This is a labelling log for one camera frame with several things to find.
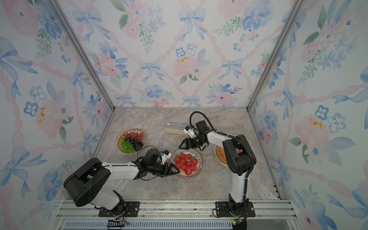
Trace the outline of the cream plastic wrap dispenser box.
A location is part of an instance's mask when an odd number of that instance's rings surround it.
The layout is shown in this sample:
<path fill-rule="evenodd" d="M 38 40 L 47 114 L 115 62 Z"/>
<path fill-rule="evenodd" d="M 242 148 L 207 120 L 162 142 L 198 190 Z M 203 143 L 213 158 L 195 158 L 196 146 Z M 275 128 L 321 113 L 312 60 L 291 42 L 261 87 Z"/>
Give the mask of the cream plastic wrap dispenser box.
<path fill-rule="evenodd" d="M 166 123 L 164 126 L 164 130 L 166 133 L 179 134 L 179 135 L 188 135 L 185 132 L 187 124 L 179 124 L 179 123 Z"/>

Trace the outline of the plate of grapes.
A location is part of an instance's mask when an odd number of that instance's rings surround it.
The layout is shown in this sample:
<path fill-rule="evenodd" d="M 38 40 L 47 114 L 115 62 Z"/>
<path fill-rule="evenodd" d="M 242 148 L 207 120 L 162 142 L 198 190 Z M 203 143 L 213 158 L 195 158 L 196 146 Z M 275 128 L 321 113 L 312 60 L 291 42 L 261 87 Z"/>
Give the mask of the plate of grapes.
<path fill-rule="evenodd" d="M 124 132 L 117 141 L 117 148 L 123 154 L 136 154 L 147 144 L 147 134 L 140 129 Z"/>

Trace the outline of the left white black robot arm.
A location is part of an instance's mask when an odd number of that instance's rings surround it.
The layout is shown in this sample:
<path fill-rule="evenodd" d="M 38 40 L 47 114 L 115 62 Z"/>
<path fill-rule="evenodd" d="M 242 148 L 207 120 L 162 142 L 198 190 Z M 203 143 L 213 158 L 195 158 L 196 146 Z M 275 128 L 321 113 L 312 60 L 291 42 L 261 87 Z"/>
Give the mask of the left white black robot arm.
<path fill-rule="evenodd" d="M 117 191 L 105 191 L 103 186 L 115 180 L 140 180 L 149 173 L 160 178 L 179 174 L 180 169 L 170 162 L 169 154 L 151 146 L 144 156 L 129 163 L 105 163 L 92 158 L 70 175 L 63 186 L 77 207 L 91 204 L 100 211 L 100 217 L 134 215 L 137 208 L 127 204 Z"/>

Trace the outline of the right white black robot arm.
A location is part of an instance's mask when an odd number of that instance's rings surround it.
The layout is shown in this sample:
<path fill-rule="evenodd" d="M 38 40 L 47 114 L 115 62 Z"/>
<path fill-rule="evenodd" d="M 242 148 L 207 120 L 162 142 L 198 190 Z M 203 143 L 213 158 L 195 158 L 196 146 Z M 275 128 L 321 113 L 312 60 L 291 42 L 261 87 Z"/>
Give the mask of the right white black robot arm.
<path fill-rule="evenodd" d="M 256 157 L 245 135 L 234 136 L 218 131 L 200 111 L 190 115 L 184 133 L 189 137 L 180 144 L 181 149 L 202 151 L 210 144 L 224 149 L 227 166 L 232 172 L 229 211 L 234 216 L 247 217 L 247 209 L 250 207 L 247 198 L 248 179 L 256 165 Z"/>

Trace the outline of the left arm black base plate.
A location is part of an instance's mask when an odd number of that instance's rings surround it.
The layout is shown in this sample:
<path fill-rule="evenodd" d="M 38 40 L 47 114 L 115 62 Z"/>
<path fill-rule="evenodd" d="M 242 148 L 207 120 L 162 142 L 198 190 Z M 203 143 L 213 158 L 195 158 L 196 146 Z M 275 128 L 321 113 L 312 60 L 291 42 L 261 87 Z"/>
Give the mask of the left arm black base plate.
<path fill-rule="evenodd" d="M 121 217 L 137 217 L 140 209 L 139 201 L 128 201 L 120 202 L 112 210 L 107 210 L 106 208 L 100 208 L 99 217 L 109 217 L 109 218 L 121 218 Z"/>

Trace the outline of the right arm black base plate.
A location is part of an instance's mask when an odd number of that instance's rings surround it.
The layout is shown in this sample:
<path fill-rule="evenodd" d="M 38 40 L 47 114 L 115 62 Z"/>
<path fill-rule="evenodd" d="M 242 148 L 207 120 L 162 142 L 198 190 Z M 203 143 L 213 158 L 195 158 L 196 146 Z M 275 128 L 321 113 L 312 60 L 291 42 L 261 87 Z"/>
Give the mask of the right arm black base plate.
<path fill-rule="evenodd" d="M 245 217 L 255 217 L 255 209 L 253 203 L 249 200 L 245 202 L 235 204 L 230 201 L 217 201 L 215 202 L 215 216 L 218 218 L 224 217 L 235 217 L 238 218 L 240 216 Z"/>

